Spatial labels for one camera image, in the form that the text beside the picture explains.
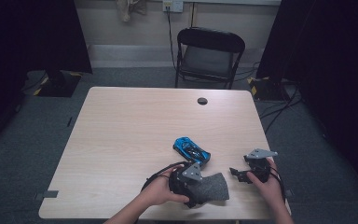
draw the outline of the chair backrest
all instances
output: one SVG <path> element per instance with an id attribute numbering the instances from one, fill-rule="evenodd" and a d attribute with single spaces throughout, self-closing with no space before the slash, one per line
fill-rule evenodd
<path id="1" fill-rule="evenodd" d="M 238 35 L 200 27 L 180 31 L 177 41 L 179 48 L 181 44 L 184 44 L 201 49 L 216 49 L 239 54 L 245 50 L 245 42 Z"/>

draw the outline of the blue toy car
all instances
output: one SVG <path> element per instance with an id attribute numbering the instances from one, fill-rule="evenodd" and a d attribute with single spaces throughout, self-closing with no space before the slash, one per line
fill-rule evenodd
<path id="1" fill-rule="evenodd" d="M 197 162 L 200 167 L 206 164 L 211 158 L 211 153 L 202 150 L 202 148 L 197 146 L 188 137 L 176 139 L 173 144 L 173 149 L 179 152 L 186 160 Z"/>

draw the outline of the tabletop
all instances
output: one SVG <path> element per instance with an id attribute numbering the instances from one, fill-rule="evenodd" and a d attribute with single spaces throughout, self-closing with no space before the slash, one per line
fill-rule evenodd
<path id="1" fill-rule="evenodd" d="M 207 99 L 200 105 L 198 99 Z M 248 170 L 243 156 L 269 149 L 248 91 L 94 87 L 89 90 L 45 198 L 42 218 L 110 218 L 146 179 L 184 161 L 172 145 L 188 136 L 212 154 L 203 176 L 222 173 L 229 200 L 189 209 L 168 202 L 140 219 L 264 219 L 269 210 L 255 186 L 238 182 L 229 167 Z"/>

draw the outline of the white wall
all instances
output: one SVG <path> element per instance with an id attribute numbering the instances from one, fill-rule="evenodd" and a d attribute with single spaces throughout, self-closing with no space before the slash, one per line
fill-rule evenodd
<path id="1" fill-rule="evenodd" d="M 183 13 L 171 14 L 173 41 L 181 29 L 189 26 L 192 5 L 184 2 Z M 263 49 L 278 11 L 277 4 L 272 5 L 197 3 L 194 26 L 230 31 L 245 40 L 247 49 Z M 88 45 L 170 44 L 167 14 L 162 12 L 161 1 L 147 1 L 147 15 L 132 13 L 129 22 L 119 18 L 115 0 L 76 0 L 76 7 Z"/>

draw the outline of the person's left hand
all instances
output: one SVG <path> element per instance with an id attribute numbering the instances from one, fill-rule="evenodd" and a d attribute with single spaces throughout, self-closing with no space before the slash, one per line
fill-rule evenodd
<path id="1" fill-rule="evenodd" d="M 167 201 L 187 203 L 189 201 L 188 197 L 172 193 L 168 185 L 168 179 L 172 171 L 178 167 L 173 167 L 159 175 L 144 190 L 142 190 L 139 197 L 145 200 L 149 206 L 163 204 Z"/>

